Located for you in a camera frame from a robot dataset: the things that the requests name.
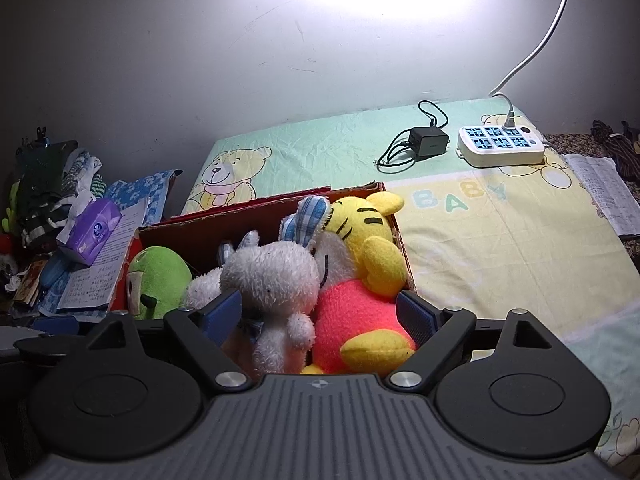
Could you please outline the yellow tiger plush toy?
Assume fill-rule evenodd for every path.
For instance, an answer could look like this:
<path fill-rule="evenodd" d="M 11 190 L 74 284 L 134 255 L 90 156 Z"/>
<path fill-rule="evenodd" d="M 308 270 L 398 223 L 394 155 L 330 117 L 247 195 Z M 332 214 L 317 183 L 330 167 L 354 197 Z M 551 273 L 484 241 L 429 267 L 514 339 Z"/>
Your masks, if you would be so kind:
<path fill-rule="evenodd" d="M 305 374 L 385 376 L 416 351 L 396 314 L 409 273 L 390 220 L 402 206 L 400 196 L 386 191 L 330 205 L 314 241 L 320 292 Z"/>

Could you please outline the crumpled clothes pile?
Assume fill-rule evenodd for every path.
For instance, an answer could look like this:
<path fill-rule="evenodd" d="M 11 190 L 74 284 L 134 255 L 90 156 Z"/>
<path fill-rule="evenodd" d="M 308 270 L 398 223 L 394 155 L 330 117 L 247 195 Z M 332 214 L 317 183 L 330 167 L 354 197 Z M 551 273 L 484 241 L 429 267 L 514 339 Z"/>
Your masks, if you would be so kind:
<path fill-rule="evenodd" d="M 55 250 L 81 192 L 104 195 L 101 169 L 98 156 L 76 140 L 51 141 L 44 127 L 22 140 L 1 195 L 1 241 L 20 269 Z"/>

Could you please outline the white blue power strip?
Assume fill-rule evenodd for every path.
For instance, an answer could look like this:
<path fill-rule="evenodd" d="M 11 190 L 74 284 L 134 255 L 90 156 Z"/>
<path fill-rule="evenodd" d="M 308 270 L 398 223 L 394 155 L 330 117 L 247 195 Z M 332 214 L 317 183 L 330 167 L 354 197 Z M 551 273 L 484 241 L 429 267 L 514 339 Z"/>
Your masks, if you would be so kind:
<path fill-rule="evenodd" d="M 458 151 L 475 168 L 539 165 L 545 149 L 538 132 L 526 126 L 466 126 L 458 132 Z"/>

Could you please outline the green bean plush toy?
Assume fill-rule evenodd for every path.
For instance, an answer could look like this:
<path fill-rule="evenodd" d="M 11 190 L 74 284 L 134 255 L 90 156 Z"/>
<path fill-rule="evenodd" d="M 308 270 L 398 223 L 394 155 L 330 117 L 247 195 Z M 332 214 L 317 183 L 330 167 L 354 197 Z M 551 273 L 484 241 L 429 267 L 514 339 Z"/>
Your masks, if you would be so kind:
<path fill-rule="evenodd" d="M 176 252 L 163 246 L 145 248 L 129 265 L 128 310 L 137 320 L 162 318 L 178 307 L 191 281 L 191 270 Z"/>

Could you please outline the white rabbit plush blue bow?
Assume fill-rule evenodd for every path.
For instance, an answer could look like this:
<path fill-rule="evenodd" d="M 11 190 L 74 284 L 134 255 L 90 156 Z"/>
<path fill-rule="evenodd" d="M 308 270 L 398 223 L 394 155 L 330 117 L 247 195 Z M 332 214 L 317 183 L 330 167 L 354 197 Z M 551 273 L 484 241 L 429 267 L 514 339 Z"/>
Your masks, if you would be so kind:
<path fill-rule="evenodd" d="M 298 374 L 316 340 L 311 312 L 321 278 L 316 260 L 289 240 L 259 244 L 250 231 L 237 248 L 221 249 L 221 266 L 194 278 L 180 306 L 201 309 L 227 288 L 242 296 L 241 322 L 224 343 L 247 374 Z"/>

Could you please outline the open handwritten notebook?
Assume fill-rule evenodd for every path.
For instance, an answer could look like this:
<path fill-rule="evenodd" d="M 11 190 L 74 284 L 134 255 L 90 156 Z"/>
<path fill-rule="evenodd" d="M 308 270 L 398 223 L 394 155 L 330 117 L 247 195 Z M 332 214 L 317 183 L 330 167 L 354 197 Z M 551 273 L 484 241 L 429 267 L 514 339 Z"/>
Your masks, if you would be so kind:
<path fill-rule="evenodd" d="M 638 237 L 640 208 L 608 157 L 567 154 L 564 160 L 619 237 Z"/>

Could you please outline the blue checkered towel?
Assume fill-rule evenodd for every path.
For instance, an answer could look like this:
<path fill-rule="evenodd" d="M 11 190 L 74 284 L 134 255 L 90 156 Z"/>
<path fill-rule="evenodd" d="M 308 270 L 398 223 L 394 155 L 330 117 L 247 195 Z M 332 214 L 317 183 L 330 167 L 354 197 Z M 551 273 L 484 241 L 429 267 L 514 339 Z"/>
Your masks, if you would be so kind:
<path fill-rule="evenodd" d="M 169 169 L 132 182 L 118 180 L 106 188 L 103 197 L 119 206 L 120 210 L 134 206 L 139 200 L 146 200 L 142 226 L 152 226 L 163 219 L 168 194 L 180 174 L 180 169 Z M 75 269 L 76 264 L 65 260 L 60 252 L 49 260 L 40 274 L 40 297 L 36 302 L 39 314 L 56 315 L 70 272 Z"/>

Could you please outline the dark striped cloth bundle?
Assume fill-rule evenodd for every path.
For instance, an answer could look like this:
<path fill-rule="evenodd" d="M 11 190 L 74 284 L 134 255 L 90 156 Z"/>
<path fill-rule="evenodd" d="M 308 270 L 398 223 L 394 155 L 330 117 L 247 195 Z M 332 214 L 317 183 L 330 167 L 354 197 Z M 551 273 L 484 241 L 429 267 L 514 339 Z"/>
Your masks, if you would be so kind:
<path fill-rule="evenodd" d="M 617 172 L 626 181 L 639 182 L 639 129 L 622 121 L 623 130 L 615 132 L 605 122 L 595 119 L 591 126 L 594 137 L 606 154 L 613 159 Z"/>

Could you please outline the purple tissue pack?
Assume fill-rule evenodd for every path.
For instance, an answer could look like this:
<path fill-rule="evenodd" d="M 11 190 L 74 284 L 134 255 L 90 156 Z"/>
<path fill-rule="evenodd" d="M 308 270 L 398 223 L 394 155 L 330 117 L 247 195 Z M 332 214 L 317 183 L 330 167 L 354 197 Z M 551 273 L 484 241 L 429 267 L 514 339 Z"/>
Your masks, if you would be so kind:
<path fill-rule="evenodd" d="M 76 218 L 66 241 L 59 242 L 58 247 L 70 260 L 92 266 L 121 218 L 118 206 L 111 200 L 95 200 Z"/>

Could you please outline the black power adapter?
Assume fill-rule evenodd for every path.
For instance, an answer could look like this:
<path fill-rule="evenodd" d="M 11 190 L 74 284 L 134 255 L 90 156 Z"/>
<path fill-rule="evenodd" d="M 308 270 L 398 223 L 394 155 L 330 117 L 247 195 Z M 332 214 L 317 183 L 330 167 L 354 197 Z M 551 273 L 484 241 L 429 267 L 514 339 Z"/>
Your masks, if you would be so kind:
<path fill-rule="evenodd" d="M 409 148 L 416 160 L 446 153 L 449 136 L 438 127 L 413 127 L 409 130 Z"/>

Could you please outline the red cardboard box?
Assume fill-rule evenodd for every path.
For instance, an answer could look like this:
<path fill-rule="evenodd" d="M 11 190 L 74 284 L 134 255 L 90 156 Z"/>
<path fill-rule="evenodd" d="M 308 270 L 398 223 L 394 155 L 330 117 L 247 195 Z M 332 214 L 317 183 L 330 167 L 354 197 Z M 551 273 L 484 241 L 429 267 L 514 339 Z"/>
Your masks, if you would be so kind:
<path fill-rule="evenodd" d="M 125 262 L 118 277 L 108 308 L 126 310 L 128 296 L 126 278 L 131 260 L 142 249 L 164 246 L 176 252 L 194 276 L 212 270 L 218 263 L 218 247 L 225 242 L 238 244 L 246 232 L 255 230 L 262 244 L 279 238 L 282 219 L 296 211 L 299 201 L 308 195 L 321 195 L 331 202 L 344 196 L 366 198 L 381 192 L 382 182 L 370 182 L 353 188 L 310 188 L 309 190 L 256 198 L 249 202 L 184 214 L 166 221 L 144 226 L 134 232 Z"/>

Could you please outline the baby print bed sheet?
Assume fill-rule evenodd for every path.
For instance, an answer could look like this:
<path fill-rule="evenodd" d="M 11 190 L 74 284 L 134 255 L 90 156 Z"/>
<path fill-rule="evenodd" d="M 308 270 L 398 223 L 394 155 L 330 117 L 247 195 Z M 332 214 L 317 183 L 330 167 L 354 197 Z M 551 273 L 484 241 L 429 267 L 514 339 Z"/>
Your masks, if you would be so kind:
<path fill-rule="evenodd" d="M 184 208 L 239 178 L 255 197 L 372 181 L 401 195 L 397 222 L 420 294 L 482 318 L 531 310 L 608 388 L 598 444 L 616 465 L 639 451 L 639 274 L 610 222 L 552 148 L 533 167 L 475 169 L 453 148 L 381 174 L 393 136 L 428 122 L 414 106 L 298 122 L 206 145 Z"/>

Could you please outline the white rabbit plush blue ears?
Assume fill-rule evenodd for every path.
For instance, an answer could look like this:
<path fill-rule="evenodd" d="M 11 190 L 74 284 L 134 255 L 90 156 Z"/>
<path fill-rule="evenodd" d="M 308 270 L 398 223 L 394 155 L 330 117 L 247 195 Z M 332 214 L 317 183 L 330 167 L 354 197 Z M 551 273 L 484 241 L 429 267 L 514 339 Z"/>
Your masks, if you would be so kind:
<path fill-rule="evenodd" d="M 279 240 L 311 250 L 328 221 L 330 210 L 330 202 L 323 196 L 308 195 L 302 198 L 294 214 L 289 214 L 281 221 Z"/>

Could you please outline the printed paper sheet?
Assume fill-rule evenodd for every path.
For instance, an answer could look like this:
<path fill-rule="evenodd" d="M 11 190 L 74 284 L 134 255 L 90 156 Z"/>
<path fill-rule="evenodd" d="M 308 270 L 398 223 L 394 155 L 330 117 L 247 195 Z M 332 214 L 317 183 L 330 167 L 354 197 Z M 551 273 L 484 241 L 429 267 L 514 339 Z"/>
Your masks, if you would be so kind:
<path fill-rule="evenodd" d="M 146 200 L 120 210 L 122 218 L 92 266 L 77 263 L 58 303 L 58 311 L 88 311 L 106 308 L 112 300 L 131 240 L 142 225 Z"/>

